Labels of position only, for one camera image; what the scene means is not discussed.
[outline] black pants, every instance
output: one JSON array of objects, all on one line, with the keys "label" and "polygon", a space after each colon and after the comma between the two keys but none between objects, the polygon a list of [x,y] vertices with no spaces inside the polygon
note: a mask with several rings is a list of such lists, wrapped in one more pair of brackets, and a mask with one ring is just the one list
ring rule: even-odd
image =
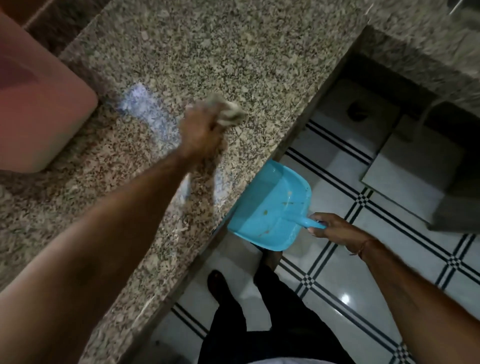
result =
[{"label": "black pants", "polygon": [[279,357],[354,364],[330,328],[270,268],[260,265],[253,280],[272,328],[247,332],[241,306],[232,297],[215,312],[198,364],[246,364]]}]

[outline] pink container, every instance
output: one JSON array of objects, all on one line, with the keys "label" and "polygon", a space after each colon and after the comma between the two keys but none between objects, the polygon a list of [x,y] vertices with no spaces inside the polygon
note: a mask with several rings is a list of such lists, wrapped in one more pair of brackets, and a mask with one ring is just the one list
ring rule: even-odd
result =
[{"label": "pink container", "polygon": [[0,170],[45,168],[97,102],[83,80],[0,12]]}]

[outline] person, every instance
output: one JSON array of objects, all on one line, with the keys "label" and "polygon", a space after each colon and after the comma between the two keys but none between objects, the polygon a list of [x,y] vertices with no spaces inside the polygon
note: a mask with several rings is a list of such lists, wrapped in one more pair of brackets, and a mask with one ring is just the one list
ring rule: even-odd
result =
[{"label": "person", "polygon": [[[180,122],[167,157],[106,195],[55,237],[0,293],[0,362],[76,363],[101,317],[138,266],[185,175],[221,143],[221,106],[197,105]],[[476,363],[480,323],[368,233],[332,214],[311,230],[357,254],[378,283],[402,338],[419,363]],[[328,326],[274,273],[265,252],[254,276],[272,329],[247,332],[220,272],[207,285],[219,303],[200,363],[352,363]]]}]

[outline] forearm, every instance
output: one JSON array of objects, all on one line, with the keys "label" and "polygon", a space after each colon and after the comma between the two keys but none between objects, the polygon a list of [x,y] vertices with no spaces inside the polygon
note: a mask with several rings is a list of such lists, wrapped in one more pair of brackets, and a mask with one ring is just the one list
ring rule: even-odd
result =
[{"label": "forearm", "polygon": [[441,290],[405,265],[379,242],[362,259],[418,363],[476,363],[480,323]]},{"label": "forearm", "polygon": [[[48,342],[74,345],[76,325],[93,329],[149,249],[192,163],[181,151],[171,153],[56,237],[0,295],[0,309],[9,312],[0,323],[19,328],[18,337],[11,330],[0,332],[0,352],[8,351],[9,342],[21,342],[26,329],[43,333],[33,357],[55,357]],[[88,328],[83,331],[89,336]]]}]

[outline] foot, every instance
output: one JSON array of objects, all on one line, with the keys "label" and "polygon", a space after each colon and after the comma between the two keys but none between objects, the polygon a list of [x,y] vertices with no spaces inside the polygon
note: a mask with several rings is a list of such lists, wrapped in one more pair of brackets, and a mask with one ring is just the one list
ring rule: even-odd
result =
[{"label": "foot", "polygon": [[262,259],[260,260],[260,264],[266,265],[272,271],[275,271],[275,268],[280,263],[280,259],[282,259],[283,252],[274,252],[273,250],[265,250]]},{"label": "foot", "polygon": [[207,287],[218,304],[221,304],[226,299],[232,297],[225,277],[216,269],[212,270],[212,272],[208,275]]}]

